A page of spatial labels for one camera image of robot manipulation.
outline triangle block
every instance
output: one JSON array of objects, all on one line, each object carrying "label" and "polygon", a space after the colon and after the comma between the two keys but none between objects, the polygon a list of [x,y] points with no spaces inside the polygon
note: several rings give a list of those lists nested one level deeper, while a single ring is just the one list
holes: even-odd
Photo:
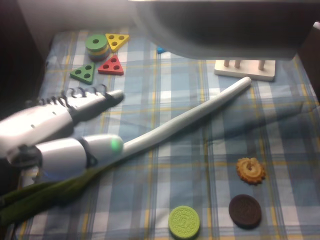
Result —
[{"label": "triangle block", "polygon": [[118,56],[113,55],[98,68],[100,74],[123,75],[124,70],[119,62]]},{"label": "triangle block", "polygon": [[91,85],[94,81],[94,70],[95,64],[93,62],[90,64],[85,64],[82,67],[70,72],[70,77],[85,84]]},{"label": "triangle block", "polygon": [[165,52],[167,52],[167,50],[164,50],[162,47],[157,47],[156,48],[156,52],[158,53],[158,54],[163,54],[163,53],[165,53]]},{"label": "triangle block", "polygon": [[107,33],[105,37],[113,53],[118,51],[118,49],[121,48],[130,39],[130,36],[126,34]]}]

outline red triangle block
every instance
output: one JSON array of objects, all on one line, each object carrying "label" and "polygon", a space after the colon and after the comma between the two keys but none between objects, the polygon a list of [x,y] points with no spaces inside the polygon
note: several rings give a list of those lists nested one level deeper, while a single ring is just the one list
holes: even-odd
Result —
[{"label": "red triangle block", "polygon": [[119,62],[118,56],[113,55],[98,68],[100,74],[123,75],[124,70]]}]

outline green light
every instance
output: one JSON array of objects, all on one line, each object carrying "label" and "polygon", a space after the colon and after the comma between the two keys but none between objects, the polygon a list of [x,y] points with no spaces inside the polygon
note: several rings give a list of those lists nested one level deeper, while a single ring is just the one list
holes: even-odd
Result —
[{"label": "green light", "polygon": [[119,141],[119,139],[113,138],[111,140],[111,149],[113,151],[121,152],[123,147],[124,147],[124,144],[122,141]]}]

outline plaid tablecloth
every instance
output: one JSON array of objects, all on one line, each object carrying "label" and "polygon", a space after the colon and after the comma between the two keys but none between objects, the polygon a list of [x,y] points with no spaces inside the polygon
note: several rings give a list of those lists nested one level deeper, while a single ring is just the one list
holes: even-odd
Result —
[{"label": "plaid tablecloth", "polygon": [[[95,70],[94,84],[122,90],[122,104],[79,124],[74,136],[117,134],[127,142],[209,100],[238,79],[214,74],[214,60],[194,60],[157,46],[137,29],[118,52],[123,76]],[[90,63],[88,31],[55,36],[41,96],[87,87],[71,70]],[[274,82],[252,87],[221,111],[106,172],[73,204],[55,207],[19,225],[22,240],[171,239],[170,211],[196,210],[198,239],[320,239],[319,104],[299,58],[276,62]],[[239,158],[256,157],[266,178],[257,186],[240,180]],[[254,230],[232,222],[228,206],[238,194],[261,205]]]}]

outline white wall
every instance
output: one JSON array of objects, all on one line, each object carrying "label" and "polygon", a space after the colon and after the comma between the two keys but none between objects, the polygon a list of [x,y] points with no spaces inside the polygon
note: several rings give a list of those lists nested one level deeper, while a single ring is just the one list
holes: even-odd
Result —
[{"label": "white wall", "polygon": [[132,25],[128,0],[18,0],[45,59],[55,33]]}]

